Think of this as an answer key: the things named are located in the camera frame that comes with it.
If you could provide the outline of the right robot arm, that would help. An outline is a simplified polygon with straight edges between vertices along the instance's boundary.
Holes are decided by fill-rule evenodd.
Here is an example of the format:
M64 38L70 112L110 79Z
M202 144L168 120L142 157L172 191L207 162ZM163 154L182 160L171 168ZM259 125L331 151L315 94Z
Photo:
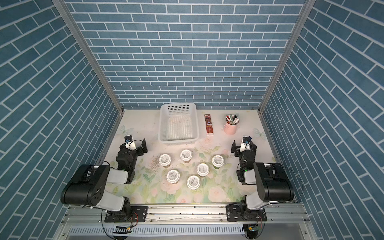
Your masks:
M263 223L267 220L264 207L294 199L294 189L281 164L256 162L257 146L251 137L243 137L239 146L234 142L231 152L239 157L236 170L239 182L256 186L257 190L246 195L239 204L226 206L229 222Z

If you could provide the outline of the pink pen holder cup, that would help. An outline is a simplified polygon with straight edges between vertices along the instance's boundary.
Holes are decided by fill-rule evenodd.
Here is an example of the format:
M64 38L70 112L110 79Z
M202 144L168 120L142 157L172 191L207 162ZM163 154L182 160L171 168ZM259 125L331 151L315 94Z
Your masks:
M237 125L231 125L229 123L225 123L224 125L224 132L227 134L227 135L234 135L237 131Z

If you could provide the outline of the aluminium mounting rail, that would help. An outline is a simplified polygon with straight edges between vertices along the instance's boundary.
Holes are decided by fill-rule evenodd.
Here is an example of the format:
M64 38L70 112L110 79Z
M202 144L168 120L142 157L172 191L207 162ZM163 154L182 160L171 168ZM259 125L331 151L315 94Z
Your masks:
M134 219L127 224L227 224L231 214L228 204L150 204L132 205ZM310 218L303 204L273 204L264 207L267 223L309 224ZM100 225L106 213L99 209L70 206L62 226Z

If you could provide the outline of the yogurt cup bottom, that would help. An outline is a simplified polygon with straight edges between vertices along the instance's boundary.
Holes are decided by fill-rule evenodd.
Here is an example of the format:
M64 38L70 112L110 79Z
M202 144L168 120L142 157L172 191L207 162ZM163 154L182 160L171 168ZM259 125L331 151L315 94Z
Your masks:
M201 185L201 179L198 176L193 175L187 179L187 186L191 190L197 190L200 187L200 185Z

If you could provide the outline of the red chopsticks packet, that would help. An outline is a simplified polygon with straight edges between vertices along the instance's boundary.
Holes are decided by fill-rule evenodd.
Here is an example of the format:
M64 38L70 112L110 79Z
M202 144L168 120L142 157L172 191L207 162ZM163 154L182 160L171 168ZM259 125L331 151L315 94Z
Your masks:
M211 115L210 114L205 114L204 117L205 117L205 122L206 122L207 135L213 135L214 134L214 129L213 129Z

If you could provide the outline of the white plastic basket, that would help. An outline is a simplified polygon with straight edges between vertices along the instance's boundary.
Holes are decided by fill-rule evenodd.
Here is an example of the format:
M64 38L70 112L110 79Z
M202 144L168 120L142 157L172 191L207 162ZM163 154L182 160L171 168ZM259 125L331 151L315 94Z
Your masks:
M166 145L193 144L200 137L194 103L161 106L158 139Z

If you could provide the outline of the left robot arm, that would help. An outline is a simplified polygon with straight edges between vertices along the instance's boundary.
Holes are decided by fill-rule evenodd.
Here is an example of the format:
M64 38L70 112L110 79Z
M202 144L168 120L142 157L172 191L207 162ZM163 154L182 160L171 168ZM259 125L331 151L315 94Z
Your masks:
M106 223L133 225L145 222L148 207L132 207L129 198L117 196L105 189L106 184L131 184L135 176L137 158L148 152L146 140L125 136L116 157L118 168L105 165L81 165L61 193L65 205L91 206L106 211Z

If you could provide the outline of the pens in holder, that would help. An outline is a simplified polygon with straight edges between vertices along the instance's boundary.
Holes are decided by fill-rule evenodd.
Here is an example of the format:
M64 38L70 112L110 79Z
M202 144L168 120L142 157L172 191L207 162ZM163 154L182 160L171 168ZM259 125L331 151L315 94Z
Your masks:
M226 122L229 125L235 126L240 122L238 115L227 115Z

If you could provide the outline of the yogurt cup red label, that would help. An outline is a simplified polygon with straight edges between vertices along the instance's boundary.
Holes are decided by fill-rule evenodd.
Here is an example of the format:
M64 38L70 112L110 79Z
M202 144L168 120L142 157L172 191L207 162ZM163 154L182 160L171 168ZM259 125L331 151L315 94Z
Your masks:
M168 168L170 165L171 165L171 162L172 162L172 158L170 155L168 154L162 154L159 159L158 159L158 162L161 166L163 166L164 168Z

